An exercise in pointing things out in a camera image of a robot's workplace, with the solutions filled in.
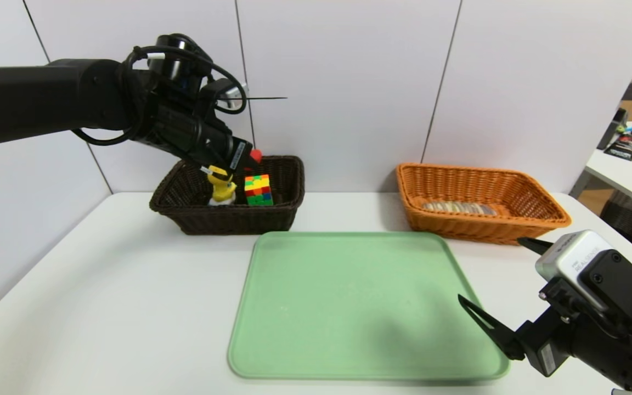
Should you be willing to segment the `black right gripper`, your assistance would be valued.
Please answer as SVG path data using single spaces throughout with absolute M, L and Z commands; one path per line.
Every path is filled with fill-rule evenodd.
M 553 242 L 517 238 L 517 243 L 542 256 Z M 512 331 L 481 307 L 458 295 L 463 310 L 510 360 L 524 360 L 549 377 L 576 358 L 617 387 L 632 392 L 632 343 L 625 329 L 595 310 L 563 279 L 550 280 L 539 293 L 549 307 L 533 322 Z

